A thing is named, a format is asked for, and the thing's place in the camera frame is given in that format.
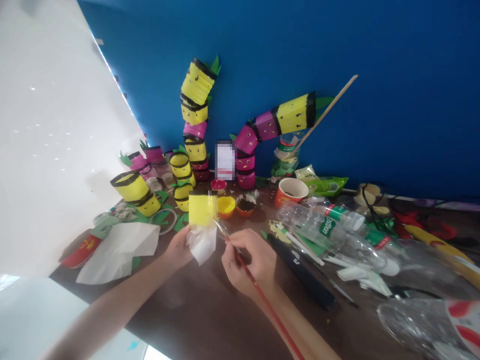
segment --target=paintbrush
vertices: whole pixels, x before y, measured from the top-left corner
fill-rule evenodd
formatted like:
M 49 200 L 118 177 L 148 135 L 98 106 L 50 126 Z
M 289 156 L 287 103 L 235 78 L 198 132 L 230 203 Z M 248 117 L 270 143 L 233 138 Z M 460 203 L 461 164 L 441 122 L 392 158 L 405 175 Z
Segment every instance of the paintbrush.
M 217 220 L 215 217 L 213 218 L 213 221 L 215 221 L 216 223 L 216 226 L 218 227 L 218 229 L 220 230 L 221 234 L 223 235 L 223 237 L 225 238 L 225 241 L 229 242 L 230 241 L 230 236 L 229 236 L 229 233 L 227 231 L 227 229 L 225 228 L 225 226 L 223 224 L 220 223 L 219 220 Z M 282 323 L 282 320 L 280 320 L 279 316 L 277 315 L 277 313 L 275 312 L 272 304 L 270 303 L 270 301 L 267 299 L 267 297 L 265 296 L 264 292 L 262 291 L 262 289 L 260 288 L 259 284 L 257 283 L 257 281 L 255 280 L 254 276 L 252 275 L 252 273 L 250 272 L 249 268 L 247 267 L 247 265 L 245 264 L 245 261 L 244 259 L 242 258 L 239 250 L 236 248 L 236 247 L 233 247 L 234 250 L 235 250 L 235 256 L 236 256 L 236 259 L 238 260 L 238 262 L 240 263 L 241 267 L 243 268 L 243 270 L 245 271 L 246 275 L 248 276 L 248 278 L 250 279 L 250 281 L 253 283 L 253 286 L 255 286 L 255 289 L 256 291 L 258 292 L 258 294 L 260 295 L 260 298 L 261 300 L 263 301 L 263 303 L 265 304 L 266 308 L 268 309 L 268 312 L 270 313 L 270 315 L 272 316 L 273 320 L 275 321 L 276 325 L 278 326 L 278 328 L 280 329 L 281 333 L 283 334 L 283 336 L 285 336 L 285 339 L 286 341 L 288 342 L 288 344 L 290 345 L 291 349 L 293 350 L 293 352 L 295 353 L 296 357 L 298 358 L 298 360 L 305 360 L 305 358 L 303 357 L 302 353 L 300 352 L 299 348 L 297 347 L 297 345 L 295 344 L 294 340 L 292 339 L 292 337 L 290 336 L 289 332 L 287 331 L 287 328 L 284 326 L 284 324 Z

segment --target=wooden stick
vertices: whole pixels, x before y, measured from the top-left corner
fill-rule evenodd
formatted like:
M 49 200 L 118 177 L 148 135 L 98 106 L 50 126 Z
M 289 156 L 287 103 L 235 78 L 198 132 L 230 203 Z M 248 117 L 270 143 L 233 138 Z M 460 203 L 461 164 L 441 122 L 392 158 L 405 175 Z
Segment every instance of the wooden stick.
M 331 108 L 334 107 L 334 105 L 337 103 L 337 101 L 342 97 L 342 95 L 347 91 L 347 89 L 350 87 L 350 85 L 352 85 L 352 83 L 355 81 L 356 78 L 358 78 L 359 76 L 358 75 L 353 75 L 350 79 L 349 82 L 346 83 L 346 85 L 343 87 L 342 90 L 340 90 L 340 92 L 337 94 L 337 96 L 335 96 L 335 98 L 333 99 L 333 101 L 330 103 L 330 105 L 328 105 L 328 107 L 325 109 L 325 111 L 323 112 L 322 115 L 320 115 L 320 117 L 318 118 L 318 120 L 316 121 L 315 125 L 312 126 L 312 128 L 306 133 L 306 135 L 303 137 L 303 139 L 300 141 L 300 143 L 295 147 L 295 149 L 290 152 L 288 154 L 287 157 L 284 157 L 282 160 L 286 160 L 288 159 L 289 157 L 291 157 L 293 154 L 295 154 L 295 152 L 299 149 L 299 147 L 304 143 L 304 141 L 309 137 L 309 135 L 312 133 L 313 130 L 315 130 L 315 128 L 317 127 L 318 124 L 320 124 L 320 122 L 324 119 L 325 115 L 327 115 L 330 111 Z

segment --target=green snack bag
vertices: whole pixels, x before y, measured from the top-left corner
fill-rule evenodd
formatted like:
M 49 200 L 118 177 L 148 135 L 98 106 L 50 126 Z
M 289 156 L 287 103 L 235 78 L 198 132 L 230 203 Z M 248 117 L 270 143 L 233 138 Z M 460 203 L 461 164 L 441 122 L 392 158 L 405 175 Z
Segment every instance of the green snack bag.
M 348 177 L 325 176 L 304 182 L 308 186 L 309 196 L 332 197 L 344 188 L 348 179 Z

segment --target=green bottle label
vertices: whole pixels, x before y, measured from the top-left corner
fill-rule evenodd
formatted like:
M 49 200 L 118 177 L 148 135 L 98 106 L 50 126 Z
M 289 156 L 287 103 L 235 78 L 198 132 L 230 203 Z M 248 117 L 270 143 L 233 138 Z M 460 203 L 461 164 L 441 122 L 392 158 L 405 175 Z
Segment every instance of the green bottle label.
M 392 240 L 388 235 L 385 235 L 383 232 L 377 231 L 375 229 L 370 229 L 367 236 L 365 236 L 370 245 L 372 245 L 376 250 L 380 250 L 385 245 L 387 245 L 390 240 Z
M 330 205 L 325 210 L 325 216 L 332 218 L 334 220 L 340 221 L 340 217 L 347 209 L 341 206 Z
M 323 222 L 320 225 L 320 234 L 329 238 L 332 233 L 332 230 L 336 225 L 337 223 L 335 221 L 333 221 L 329 217 L 326 217 L 325 220 L 323 220 Z

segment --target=yellow cup craft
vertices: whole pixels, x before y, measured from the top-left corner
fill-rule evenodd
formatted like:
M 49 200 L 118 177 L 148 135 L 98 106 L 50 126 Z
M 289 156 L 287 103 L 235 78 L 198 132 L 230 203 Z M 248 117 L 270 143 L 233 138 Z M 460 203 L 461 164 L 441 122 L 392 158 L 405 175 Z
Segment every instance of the yellow cup craft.
M 205 140 L 195 141 L 186 138 L 185 149 L 188 158 L 191 162 L 204 162 L 207 159 L 207 148 L 205 147 Z
M 186 182 L 188 180 L 188 182 L 193 186 L 195 187 L 195 185 L 197 185 L 197 181 L 195 180 L 195 175 L 194 175 L 194 172 L 192 171 L 192 169 L 190 169 L 190 173 L 187 175 L 187 176 L 181 176 L 181 177 L 178 177 L 178 176 L 175 176 L 177 182 Z
M 177 186 L 173 191 L 173 198 L 178 205 L 178 208 L 184 213 L 189 212 L 189 194 L 194 189 L 192 184 L 186 183 L 181 186 Z
M 205 104 L 216 79 L 217 75 L 194 57 L 183 80 L 181 92 L 198 106 Z
M 110 184 L 118 191 L 126 203 L 134 205 L 147 218 L 151 217 L 162 207 L 138 171 L 121 173 L 114 177 Z
M 176 152 L 170 158 L 170 166 L 173 175 L 178 178 L 184 178 L 192 172 L 189 157 L 184 152 Z
M 192 191 L 189 196 L 188 223 L 191 227 L 206 227 L 217 217 L 216 191 Z
M 206 121 L 209 117 L 208 101 L 203 105 L 197 105 L 190 101 L 184 94 L 180 94 L 181 98 L 181 115 L 190 125 L 198 125 Z
M 315 92 L 287 101 L 271 112 L 278 120 L 282 134 L 311 128 L 315 124 L 317 113 Z

